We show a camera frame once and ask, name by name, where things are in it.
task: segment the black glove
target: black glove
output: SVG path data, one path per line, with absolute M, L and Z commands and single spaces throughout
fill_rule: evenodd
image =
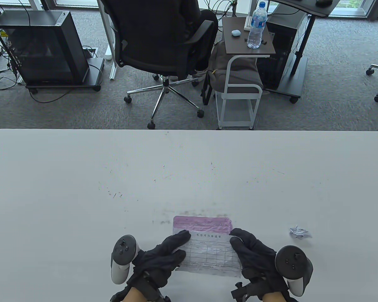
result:
M 127 286 L 123 291 L 112 296 L 110 302 L 122 301 L 130 288 L 135 287 L 140 290 L 143 277 L 146 278 L 153 289 L 164 287 L 172 271 L 185 259 L 184 250 L 176 250 L 182 244 L 189 241 L 191 235 L 189 231 L 182 230 L 177 234 L 167 237 L 154 249 L 140 250 L 136 258 L 132 261 L 133 275 L 127 280 Z
M 268 292 L 281 292 L 287 302 L 296 301 L 290 298 L 288 286 L 276 270 L 275 250 L 265 246 L 247 231 L 235 228 L 230 235 L 235 236 L 230 239 L 230 243 L 238 254 L 242 265 L 242 275 L 251 283 L 267 282 Z

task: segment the vr controller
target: vr controller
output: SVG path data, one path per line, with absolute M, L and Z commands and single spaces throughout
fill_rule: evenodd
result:
M 115 284 L 122 284 L 129 275 L 130 263 L 137 257 L 140 247 L 132 235 L 124 235 L 115 243 L 111 254 L 111 279 Z M 147 301 L 171 302 L 168 296 L 163 296 L 159 289 L 154 289 L 151 279 L 156 277 L 157 271 L 151 276 L 144 272 L 144 276 L 139 278 L 135 287 L 146 297 Z
M 287 280 L 290 292 L 294 296 L 301 297 L 314 270 L 310 259 L 299 247 L 287 245 L 278 251 L 274 261 L 278 273 Z M 263 277 L 249 269 L 243 269 L 242 276 L 246 279 Z M 237 289 L 233 290 L 231 295 L 237 302 L 244 302 L 250 296 L 263 296 L 264 293 L 269 292 L 266 282 L 249 283 L 246 286 L 242 286 L 242 282 L 238 282 L 235 286 Z

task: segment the pink paper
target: pink paper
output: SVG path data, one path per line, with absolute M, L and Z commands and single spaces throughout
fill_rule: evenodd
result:
M 195 232 L 229 234 L 232 230 L 232 221 L 228 217 L 175 216 L 173 228 Z

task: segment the black office chair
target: black office chair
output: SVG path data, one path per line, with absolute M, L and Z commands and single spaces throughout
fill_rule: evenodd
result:
M 212 21 L 204 21 L 195 34 L 185 39 L 185 20 L 179 14 L 176 0 L 101 0 L 105 12 L 112 20 L 115 32 L 115 59 L 120 67 L 133 66 L 136 69 L 158 75 L 162 85 L 136 89 L 127 92 L 126 103 L 131 95 L 161 90 L 157 104 L 147 128 L 155 129 L 154 116 L 166 93 L 172 92 L 195 107 L 198 117 L 204 111 L 173 87 L 198 79 L 186 79 L 195 72 L 195 64 L 205 56 L 207 44 L 212 36 Z M 178 76 L 179 81 L 170 82 L 169 76 Z

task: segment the dark wooden tabletop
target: dark wooden tabletop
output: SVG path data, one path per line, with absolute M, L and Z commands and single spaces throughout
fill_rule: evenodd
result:
M 333 0 L 331 6 L 322 8 L 317 7 L 316 0 L 277 0 L 276 2 L 292 6 L 308 14 L 313 14 L 319 17 L 327 17 L 332 10 L 339 4 L 340 0 Z
M 261 44 L 259 48 L 249 48 L 245 39 L 248 38 L 249 32 L 243 29 L 245 17 L 224 17 L 222 19 L 222 31 L 225 40 L 225 50 L 227 54 L 275 54 L 271 36 L 265 26 L 262 40 L 266 44 Z M 233 36 L 231 32 L 238 29 L 240 36 Z

